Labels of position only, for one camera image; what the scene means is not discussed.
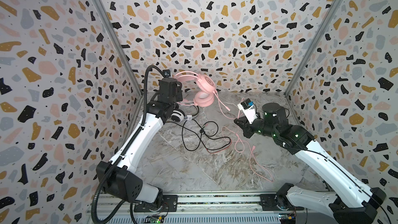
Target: patterned wall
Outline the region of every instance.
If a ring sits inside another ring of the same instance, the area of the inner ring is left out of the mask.
[[[397,8],[397,0],[344,0],[289,95],[337,161],[385,190],[390,216],[398,212]]]
[[[139,82],[154,63],[232,92],[284,91],[332,1],[102,0]]]
[[[0,222],[83,223],[136,100],[91,0],[0,0]]]

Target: metal vent grille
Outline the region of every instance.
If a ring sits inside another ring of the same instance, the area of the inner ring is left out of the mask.
[[[135,215],[137,223],[143,223],[146,215]],[[129,215],[113,217],[111,224],[132,223]],[[173,214],[164,223],[239,223],[239,224],[280,224],[278,214]]]

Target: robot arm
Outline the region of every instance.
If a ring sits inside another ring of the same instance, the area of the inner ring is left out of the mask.
[[[252,107],[253,103],[247,99],[240,105],[242,108]],[[289,124],[284,107],[267,103],[262,110],[263,119],[256,112],[244,111],[246,116],[234,120],[242,128],[244,136],[250,138],[257,133],[272,137],[277,145],[308,164],[335,191],[325,194],[286,183],[277,193],[278,205],[284,209],[292,206],[313,209],[334,217],[340,224],[371,224],[386,194],[380,188],[371,188],[355,178],[303,127]]]
[[[108,222],[124,201],[142,202],[147,209],[153,210],[162,206],[162,189],[144,183],[135,175],[135,172],[148,144],[167,119],[172,116],[173,111],[178,108],[177,102],[182,101],[181,86],[182,84],[175,78],[166,77],[160,80],[158,99],[147,103],[147,112],[141,116],[140,122],[131,136],[108,162],[101,161],[98,164],[96,171],[100,181],[99,188],[101,187],[106,193],[118,197],[122,201],[110,216],[104,220],[98,220],[96,215],[98,194],[96,192],[92,204],[94,223]]]

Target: pink headphones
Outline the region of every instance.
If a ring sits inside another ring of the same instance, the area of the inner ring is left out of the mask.
[[[195,80],[196,84],[198,87],[201,89],[196,95],[193,101],[188,101],[186,99],[183,99],[182,102],[191,102],[192,104],[184,104],[178,102],[180,105],[185,105],[185,106],[199,106],[199,107],[207,107],[210,106],[214,102],[214,96],[217,97],[218,101],[220,99],[218,98],[218,93],[216,90],[216,84],[213,82],[213,80],[208,77],[207,75],[202,75],[199,73],[191,72],[191,71],[182,71],[174,75],[174,78],[176,78],[179,82],[185,82],[185,81],[190,81],[190,80]]]

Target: gray marble surface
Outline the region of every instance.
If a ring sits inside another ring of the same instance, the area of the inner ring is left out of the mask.
[[[261,112],[261,106],[268,102],[277,102],[281,106],[288,107],[282,95],[272,93],[219,93],[221,100],[231,109],[228,112],[222,105],[222,110],[230,118],[236,117],[238,104],[242,97],[250,98],[255,102],[257,111]],[[194,93],[184,93],[184,97],[193,99]],[[195,113],[194,107],[180,107],[186,114]],[[264,190],[277,191],[284,183],[292,183],[305,189],[324,189],[323,180],[304,162],[296,156],[277,146],[272,138],[254,134],[250,139],[243,137],[241,129],[222,115],[217,100],[209,107],[200,108],[196,121],[204,124],[207,121],[217,122],[219,128],[226,126],[236,132],[242,140],[246,140],[256,147],[254,155],[259,164],[266,167],[273,176],[274,181],[268,182],[254,174],[249,162],[257,173],[271,179],[268,172],[262,170],[250,157],[250,148],[245,143],[245,151],[238,153],[231,146],[217,154],[209,154],[201,144],[199,148],[190,152],[182,144],[182,128],[166,123],[155,135],[146,149],[138,166],[136,175],[145,182],[162,188],[164,191],[245,191]],[[292,116],[289,122],[294,123]],[[195,122],[185,124],[187,128],[199,133],[199,127]],[[214,133],[216,126],[209,123],[205,130]],[[237,140],[235,134],[228,131],[225,136]],[[222,136],[221,130],[215,137]],[[197,146],[199,139],[191,133],[184,131],[184,141],[189,149]],[[206,146],[217,148],[226,144],[226,140],[209,140],[203,138]]]

